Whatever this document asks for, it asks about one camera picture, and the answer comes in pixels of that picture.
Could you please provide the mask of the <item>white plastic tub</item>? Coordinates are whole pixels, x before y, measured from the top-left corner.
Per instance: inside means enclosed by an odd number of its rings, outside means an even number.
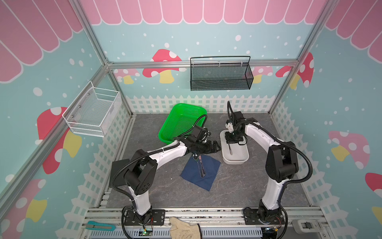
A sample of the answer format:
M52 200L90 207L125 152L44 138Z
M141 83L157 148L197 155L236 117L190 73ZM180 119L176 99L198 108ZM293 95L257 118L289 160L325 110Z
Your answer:
M249 159L249 152L247 145L240 146L238 144L231 144L233 155L230 155L228 145L225 139L225 132L228 130L223 130L220 133L220 144L223 161L226 164L236 165L243 164Z

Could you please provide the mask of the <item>dark blue paper napkin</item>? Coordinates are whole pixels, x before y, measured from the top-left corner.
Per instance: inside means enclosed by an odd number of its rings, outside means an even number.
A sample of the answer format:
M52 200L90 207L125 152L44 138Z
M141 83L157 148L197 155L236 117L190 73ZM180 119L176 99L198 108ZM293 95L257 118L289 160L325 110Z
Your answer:
M221 163L208 155L202 155L201 160L202 162L191 156L180 176L186 181L210 191Z

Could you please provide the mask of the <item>green plastic basket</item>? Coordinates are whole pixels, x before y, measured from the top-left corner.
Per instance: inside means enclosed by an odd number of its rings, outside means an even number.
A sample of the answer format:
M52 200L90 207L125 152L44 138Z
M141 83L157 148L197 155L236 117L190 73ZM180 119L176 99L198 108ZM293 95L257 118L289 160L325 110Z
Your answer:
M203 107L185 103L174 105L158 133L158 138L166 144L172 143L175 137L191 129L202 115L207 115L207 110Z

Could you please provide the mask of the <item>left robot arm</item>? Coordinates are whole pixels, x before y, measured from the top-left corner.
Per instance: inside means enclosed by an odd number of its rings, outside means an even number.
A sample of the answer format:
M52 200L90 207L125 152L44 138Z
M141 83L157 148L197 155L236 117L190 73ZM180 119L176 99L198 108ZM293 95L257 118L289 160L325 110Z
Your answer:
M195 141L183 138L171 144L146 152L138 150L134 158L123 160L123 165L113 166L114 173L110 175L109 187L125 195L133 205L133 212L144 216L151 212L149 189L153 185L157 169L166 163L187 155L196 157L221 151L217 141Z

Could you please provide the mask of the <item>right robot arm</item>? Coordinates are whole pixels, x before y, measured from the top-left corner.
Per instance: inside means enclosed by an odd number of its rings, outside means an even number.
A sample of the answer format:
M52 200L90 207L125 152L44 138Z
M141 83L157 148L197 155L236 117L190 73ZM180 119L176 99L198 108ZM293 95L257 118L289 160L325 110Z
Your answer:
M220 133L222 156L226 164L243 164L249 159L248 138L253 139L267 153L265 164L268 183L265 195L259 202L254 218L262 224L280 219L283 211L281 200L289 184L302 183L312 176L309 158L291 141L283 141L263 128L254 118L245 118L241 112L228 110L226 130ZM308 173L295 180L298 156L304 158Z

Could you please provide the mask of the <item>beige work glove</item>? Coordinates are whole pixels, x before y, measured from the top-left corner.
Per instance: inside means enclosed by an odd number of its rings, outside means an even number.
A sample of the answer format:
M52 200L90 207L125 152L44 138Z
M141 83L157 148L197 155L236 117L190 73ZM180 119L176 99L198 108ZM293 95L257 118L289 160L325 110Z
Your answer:
M172 239L202 239L202 231L199 224L189 224L178 218L171 217L170 236Z

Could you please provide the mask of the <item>grey latch plate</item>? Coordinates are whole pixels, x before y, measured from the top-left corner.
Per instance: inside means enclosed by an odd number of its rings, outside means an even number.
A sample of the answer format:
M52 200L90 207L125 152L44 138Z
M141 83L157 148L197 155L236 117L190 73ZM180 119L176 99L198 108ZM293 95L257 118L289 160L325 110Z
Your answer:
M307 233L319 233L322 231L319 222L316 220L293 220L292 226L295 232L299 235Z

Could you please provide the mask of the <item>black mesh wall basket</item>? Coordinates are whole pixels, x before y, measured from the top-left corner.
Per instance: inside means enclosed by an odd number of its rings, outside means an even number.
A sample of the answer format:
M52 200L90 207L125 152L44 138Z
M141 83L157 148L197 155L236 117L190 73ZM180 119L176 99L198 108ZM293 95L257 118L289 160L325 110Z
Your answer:
M191 57L191 91L251 89L254 76L250 60L250 56Z

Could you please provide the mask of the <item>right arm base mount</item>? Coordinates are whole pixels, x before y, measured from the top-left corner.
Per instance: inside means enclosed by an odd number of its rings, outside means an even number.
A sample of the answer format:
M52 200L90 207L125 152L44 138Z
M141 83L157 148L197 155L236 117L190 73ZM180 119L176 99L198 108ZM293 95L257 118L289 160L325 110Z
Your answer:
M243 209L243 217L245 225L284 225L285 217L280 208L268 210L266 208L249 208Z

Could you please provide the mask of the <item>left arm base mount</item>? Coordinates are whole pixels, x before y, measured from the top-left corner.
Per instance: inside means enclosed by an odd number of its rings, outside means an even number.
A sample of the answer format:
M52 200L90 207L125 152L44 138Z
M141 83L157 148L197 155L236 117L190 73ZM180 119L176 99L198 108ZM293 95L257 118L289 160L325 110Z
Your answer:
M131 209L124 213L124 226L163 226L165 221L165 210L150 209L144 215L139 215Z

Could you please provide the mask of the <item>teal handled tool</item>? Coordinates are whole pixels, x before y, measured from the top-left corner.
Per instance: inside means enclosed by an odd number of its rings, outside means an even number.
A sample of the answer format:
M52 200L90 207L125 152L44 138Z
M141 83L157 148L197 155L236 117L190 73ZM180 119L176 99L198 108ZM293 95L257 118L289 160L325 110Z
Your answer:
M98 223L95 221L88 221L85 225L85 229L93 231L114 231L116 229L115 225Z

